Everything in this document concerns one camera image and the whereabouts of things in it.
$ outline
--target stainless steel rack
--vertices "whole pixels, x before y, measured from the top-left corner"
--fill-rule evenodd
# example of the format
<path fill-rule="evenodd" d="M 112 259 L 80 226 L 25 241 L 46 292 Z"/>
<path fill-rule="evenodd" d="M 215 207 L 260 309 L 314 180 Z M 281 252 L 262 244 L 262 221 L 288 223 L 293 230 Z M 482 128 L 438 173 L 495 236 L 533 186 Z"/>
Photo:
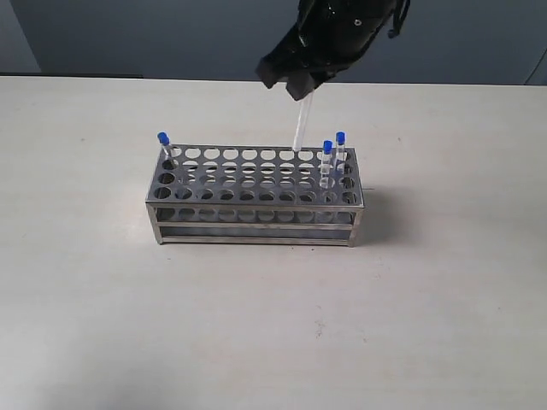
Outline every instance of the stainless steel rack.
<path fill-rule="evenodd" d="M 354 246 L 365 206 L 353 149 L 323 189 L 320 149 L 172 146 L 146 197 L 158 243 Z"/>

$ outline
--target blue test tube cap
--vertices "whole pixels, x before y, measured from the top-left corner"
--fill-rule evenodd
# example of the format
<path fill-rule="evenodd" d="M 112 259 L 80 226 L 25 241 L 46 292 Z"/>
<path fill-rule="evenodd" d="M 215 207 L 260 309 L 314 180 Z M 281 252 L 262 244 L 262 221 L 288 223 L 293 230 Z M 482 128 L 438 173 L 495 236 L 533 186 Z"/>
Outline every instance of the blue test tube cap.
<path fill-rule="evenodd" d="M 157 139 L 160 140 L 161 145 L 169 145 L 170 144 L 169 137 L 165 132 L 160 132 L 159 134 L 157 134 Z"/>
<path fill-rule="evenodd" d="M 332 152 L 332 141 L 325 141 L 323 143 L 323 154 L 330 154 Z"/>
<path fill-rule="evenodd" d="M 340 131 L 336 133 L 336 142 L 338 143 L 338 145 L 345 144 L 345 132 Z"/>

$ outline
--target table surface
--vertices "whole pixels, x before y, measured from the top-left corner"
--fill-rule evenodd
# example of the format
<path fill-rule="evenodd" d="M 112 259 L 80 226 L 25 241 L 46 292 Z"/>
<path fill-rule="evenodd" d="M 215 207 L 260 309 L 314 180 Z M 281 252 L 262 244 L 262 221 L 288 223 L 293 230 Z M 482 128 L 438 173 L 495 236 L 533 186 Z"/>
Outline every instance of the table surface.
<path fill-rule="evenodd" d="M 159 151 L 291 145 L 283 87 L 0 78 L 0 408 L 547 406 L 547 88 L 325 85 L 361 246 L 165 245 Z"/>

